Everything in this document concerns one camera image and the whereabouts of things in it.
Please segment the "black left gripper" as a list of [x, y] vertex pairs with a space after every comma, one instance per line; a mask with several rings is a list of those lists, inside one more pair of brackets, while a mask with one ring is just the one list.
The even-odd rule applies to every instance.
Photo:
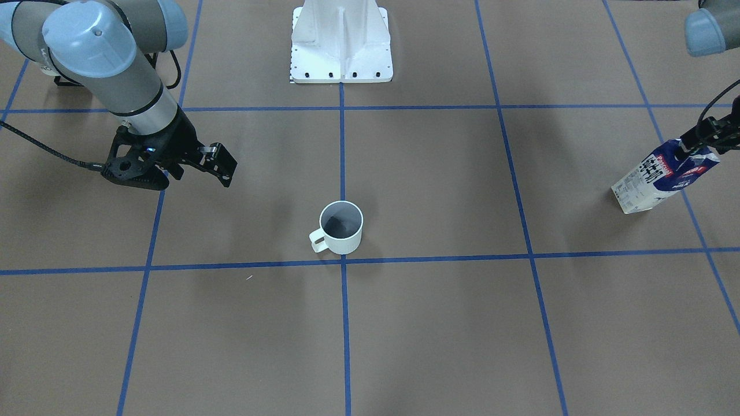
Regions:
[[679, 156], [689, 157], [710, 147], [721, 155], [739, 150], [739, 116], [731, 113], [719, 120], [708, 117], [679, 138]]

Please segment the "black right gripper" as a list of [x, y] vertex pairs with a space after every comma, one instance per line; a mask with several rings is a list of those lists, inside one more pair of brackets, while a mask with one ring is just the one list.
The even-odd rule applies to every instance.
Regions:
[[166, 116], [166, 120], [166, 124], [162, 125], [161, 129], [150, 134], [138, 132], [135, 124], [129, 121], [122, 123], [122, 126], [127, 127], [135, 135], [163, 134], [167, 138], [168, 143], [164, 155], [157, 164], [163, 173], [167, 171], [170, 176], [180, 180], [183, 175], [183, 166], [192, 166], [202, 173], [217, 177], [224, 188], [229, 188], [238, 162], [225, 145], [201, 144], [197, 139], [192, 122], [178, 106], [172, 115]]

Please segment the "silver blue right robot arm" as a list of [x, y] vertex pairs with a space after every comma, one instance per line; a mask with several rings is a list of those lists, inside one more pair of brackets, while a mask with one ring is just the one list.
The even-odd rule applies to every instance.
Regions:
[[161, 191], [183, 166], [229, 187], [237, 161], [195, 127], [154, 66], [188, 39], [175, 1], [3, 1], [2, 40], [42, 71], [86, 88], [120, 121], [106, 161], [61, 159], [127, 187]]

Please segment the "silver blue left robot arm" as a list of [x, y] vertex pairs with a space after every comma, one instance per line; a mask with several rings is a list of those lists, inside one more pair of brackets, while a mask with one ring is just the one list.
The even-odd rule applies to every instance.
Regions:
[[[693, 57], [721, 54], [739, 45], [739, 2], [698, 1], [698, 10], [684, 22], [686, 48]], [[700, 150], [712, 148], [718, 154], [738, 151], [739, 97], [735, 97], [728, 115], [716, 119], [706, 114], [722, 97], [738, 87], [738, 81], [719, 92], [701, 111], [694, 127], [680, 138], [676, 157], [685, 159]]]

